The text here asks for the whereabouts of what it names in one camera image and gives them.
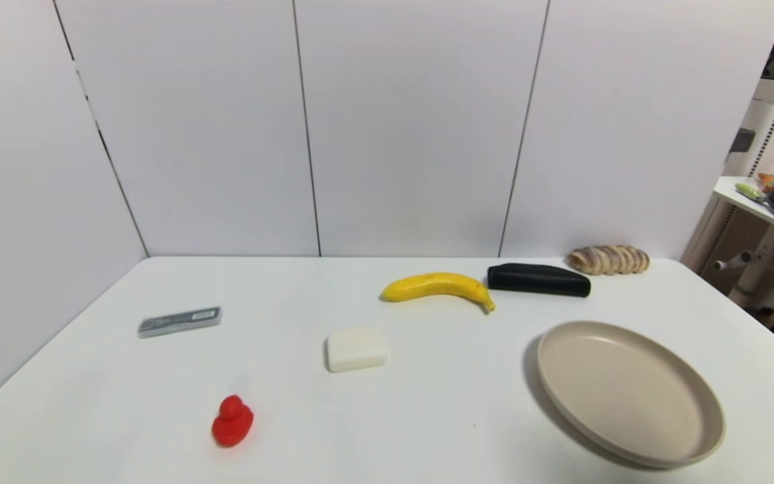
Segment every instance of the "red rubber duck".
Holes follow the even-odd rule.
[[[217,444],[233,447],[247,437],[249,427],[253,426],[253,411],[237,395],[228,396],[220,404],[220,416],[214,419],[211,433]]]

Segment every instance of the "yellow banana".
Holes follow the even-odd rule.
[[[481,282],[449,272],[432,272],[400,279],[387,286],[381,297],[384,300],[400,301],[434,294],[452,294],[473,300],[474,303],[482,304],[489,313],[495,309],[488,289]]]

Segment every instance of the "orange object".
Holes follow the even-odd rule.
[[[231,395],[220,404],[219,413],[211,426],[217,444],[223,447],[240,444],[253,426],[253,411],[243,404],[239,396]]]
[[[774,190],[774,175],[770,173],[758,173],[758,178],[761,181],[761,191],[767,195]]]

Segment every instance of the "bread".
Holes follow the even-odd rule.
[[[567,262],[579,272],[591,276],[605,274],[641,274],[649,269],[650,257],[630,245],[602,245],[575,249]]]

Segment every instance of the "green object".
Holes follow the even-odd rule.
[[[761,191],[749,184],[735,184],[734,187],[736,187],[736,191],[755,202],[762,202],[764,199],[764,195]]]

